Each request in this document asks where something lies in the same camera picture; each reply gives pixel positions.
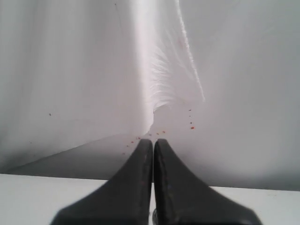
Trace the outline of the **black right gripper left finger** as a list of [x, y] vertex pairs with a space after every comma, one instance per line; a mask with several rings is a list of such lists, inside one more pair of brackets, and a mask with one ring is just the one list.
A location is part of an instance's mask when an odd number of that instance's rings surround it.
[[61, 209], [54, 225], [147, 225], [153, 145], [141, 139], [126, 163], [100, 188]]

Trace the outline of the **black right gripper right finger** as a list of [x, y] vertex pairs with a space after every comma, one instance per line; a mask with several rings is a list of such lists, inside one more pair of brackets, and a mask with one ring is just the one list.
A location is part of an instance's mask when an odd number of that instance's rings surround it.
[[154, 147], [158, 225], [260, 225], [249, 208], [223, 196], [196, 177], [166, 139]]

